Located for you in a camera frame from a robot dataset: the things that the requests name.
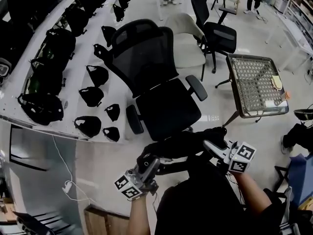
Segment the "white floor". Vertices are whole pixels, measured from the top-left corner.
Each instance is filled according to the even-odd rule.
[[[270,30],[278,22],[274,10],[267,5],[261,4],[259,12],[268,20],[268,23],[265,24],[263,21],[258,20],[255,15],[244,14],[246,0],[241,1],[238,14],[227,15],[224,20],[225,25],[237,31],[236,53],[270,57],[274,60],[277,67],[280,66],[290,54],[292,47],[289,43],[286,43],[282,48],[279,47],[285,36],[282,30],[276,31],[268,45],[265,43]],[[208,0],[209,8],[212,2],[213,0]],[[227,1],[226,6],[233,7],[234,5],[232,2]],[[168,15],[179,12],[182,8],[183,5],[174,6],[172,4],[163,7],[164,18],[166,19]],[[217,9],[218,5],[216,4],[215,9],[210,10],[209,20],[212,22],[217,22],[221,14]],[[188,0],[188,13],[194,15],[190,0]],[[158,18],[156,0],[132,0],[130,2],[123,22],[127,23],[141,18],[151,19],[158,25],[164,25],[165,22],[160,21]],[[298,67],[304,58],[307,58],[306,55],[299,56],[293,60],[288,68],[294,69]],[[206,64],[203,86],[208,93],[208,98],[204,102],[199,102],[197,98],[194,98],[203,116],[201,121],[194,124],[195,131],[221,126],[236,110],[231,85],[225,84],[218,89],[214,88],[219,82],[228,79],[229,72],[225,56],[217,54],[216,74],[211,73],[213,67],[211,55],[207,56]],[[289,157],[284,156],[280,152],[279,141],[281,136],[286,134],[298,122],[292,113],[293,110],[307,108],[313,103],[313,88],[306,82],[304,76],[309,66],[310,64],[308,63],[306,67],[303,67],[295,75],[288,70],[280,72],[285,90],[291,92],[291,100],[289,100],[290,112],[288,114],[265,117],[259,123],[255,123],[255,119],[242,119],[239,117],[227,126],[227,136],[230,139],[246,141],[258,149],[248,171],[261,188],[272,189],[278,179],[274,166],[286,166],[289,163]],[[185,76],[190,74],[194,74],[199,79],[201,76],[200,67],[178,70],[178,72],[182,81],[184,81]],[[152,140],[147,132],[138,136],[134,135],[128,124],[126,130],[128,143],[125,145],[77,143],[76,180],[78,186],[86,191],[89,197],[95,199],[102,208],[129,215],[131,203],[115,190],[113,182],[125,170],[135,166],[136,158]],[[307,151],[302,147],[296,146],[292,155],[297,155],[300,152],[307,154]],[[168,187],[187,179],[187,177],[186,172],[157,176],[156,181],[160,186],[158,190],[159,197],[161,198]],[[78,192],[78,196],[84,197],[80,192]],[[152,207],[153,201],[154,198],[149,195],[148,214],[152,233],[154,233],[156,225],[156,215]],[[83,209],[87,204],[87,201],[79,202],[83,226],[85,226]]]

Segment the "blue object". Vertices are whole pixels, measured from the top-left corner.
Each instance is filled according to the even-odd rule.
[[[289,186],[294,194],[293,202],[300,206],[313,195],[313,154],[291,157],[289,167]]]

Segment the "black mesh office chair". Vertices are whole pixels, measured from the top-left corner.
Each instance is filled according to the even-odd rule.
[[[227,13],[236,15],[235,10],[220,7],[219,10],[223,11],[219,22],[206,22],[209,18],[209,10],[205,0],[191,0],[192,7],[197,17],[197,26],[204,32],[207,39],[207,53],[212,54],[214,68],[212,73],[216,72],[216,58],[215,52],[223,55],[234,53],[237,45],[237,32],[227,26],[221,25]]]
[[[114,33],[110,51],[95,45],[94,54],[128,85],[136,98],[140,116],[134,105],[126,109],[135,134],[143,133],[143,120],[151,138],[161,141],[200,119],[201,112],[191,94],[195,92],[203,101],[207,93],[193,75],[186,77],[189,89],[175,78],[178,73],[170,28],[158,27],[148,19],[130,22]]]

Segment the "metal grid table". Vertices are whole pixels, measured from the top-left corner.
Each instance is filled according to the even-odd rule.
[[[229,79],[219,83],[231,82],[237,111],[223,125],[230,124],[238,116],[258,118],[286,114],[289,111],[287,101],[281,100],[285,92],[277,90],[272,84],[272,76],[279,76],[277,68],[270,58],[229,54],[226,58]]]

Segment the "chair seat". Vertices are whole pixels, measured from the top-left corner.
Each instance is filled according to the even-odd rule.
[[[174,42],[174,62],[176,68],[189,68],[205,64],[205,57],[197,44]]]
[[[232,28],[212,22],[206,22],[204,25],[204,34],[208,42],[208,50],[210,50],[211,46],[214,46],[216,44],[217,36],[213,33],[214,30],[219,30],[223,33],[235,37],[235,40],[222,38],[219,44],[215,47],[215,49],[234,53],[237,46],[237,32]]]
[[[136,103],[154,141],[185,130],[201,117],[197,104],[178,78],[139,96]]]

